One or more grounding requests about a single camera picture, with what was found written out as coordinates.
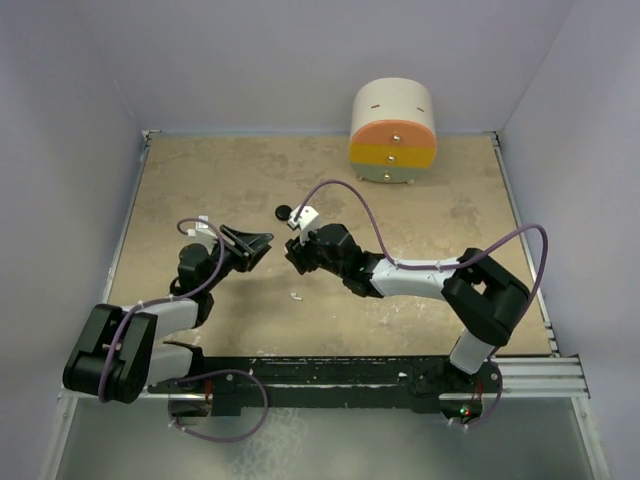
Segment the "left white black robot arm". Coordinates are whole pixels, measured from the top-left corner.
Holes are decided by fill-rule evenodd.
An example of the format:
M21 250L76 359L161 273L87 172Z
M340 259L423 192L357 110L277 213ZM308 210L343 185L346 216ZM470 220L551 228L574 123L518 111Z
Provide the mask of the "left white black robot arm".
M271 233L247 233L226 225L193 229L178 254L167 296L130 306L95 305L63 369L63 386L101 402L130 404L147 386L171 380L184 392L202 387L204 365L188 346L154 344L195 329L214 305L211 290L229 273L245 273L271 249Z

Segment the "white round drawer cabinet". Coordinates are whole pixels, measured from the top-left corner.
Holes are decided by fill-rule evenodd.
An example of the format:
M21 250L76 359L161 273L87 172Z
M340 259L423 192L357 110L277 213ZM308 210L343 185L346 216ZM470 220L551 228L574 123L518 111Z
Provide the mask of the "white round drawer cabinet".
M432 98L421 83L400 77L375 79L355 95L349 163L359 179L412 184L436 157Z

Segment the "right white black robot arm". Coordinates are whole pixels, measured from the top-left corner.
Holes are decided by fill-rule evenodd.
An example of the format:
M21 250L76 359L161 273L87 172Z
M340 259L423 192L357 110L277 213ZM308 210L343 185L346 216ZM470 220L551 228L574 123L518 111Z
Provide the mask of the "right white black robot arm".
M363 298L412 296L446 302L464 325L444 369L446 383L456 391L467 391L479 381L480 367L508 343L530 304L527 286L475 248L421 266L362 249L342 224L303 227L290 220L288 225L300 234L286 242L286 258L301 275L325 270Z

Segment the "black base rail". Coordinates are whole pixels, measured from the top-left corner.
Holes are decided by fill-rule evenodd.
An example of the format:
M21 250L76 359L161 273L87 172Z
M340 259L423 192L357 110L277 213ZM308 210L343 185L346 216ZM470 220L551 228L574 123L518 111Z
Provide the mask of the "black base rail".
M172 398L207 396L213 416L244 408L402 409L475 419L482 399L502 391L502 375L484 362L475 374L455 368L444 355L400 356L207 356L191 348L189 370L153 383L149 390Z

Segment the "aluminium frame rail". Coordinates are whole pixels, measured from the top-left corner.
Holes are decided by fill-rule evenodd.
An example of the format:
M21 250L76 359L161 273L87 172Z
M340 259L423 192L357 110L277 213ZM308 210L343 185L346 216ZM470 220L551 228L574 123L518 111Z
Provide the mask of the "aluminium frame rail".
M536 307L551 348L550 355L499 356L505 374L503 396L522 398L588 398L589 389L580 358L562 357L544 296L536 294Z

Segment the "black round earbud case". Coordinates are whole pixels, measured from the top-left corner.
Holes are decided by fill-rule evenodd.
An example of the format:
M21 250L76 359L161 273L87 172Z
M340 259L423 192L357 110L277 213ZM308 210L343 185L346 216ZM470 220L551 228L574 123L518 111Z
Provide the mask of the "black round earbud case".
M292 208L286 204L281 204L277 206L274 211L274 215L279 221L288 221L291 213L292 213Z

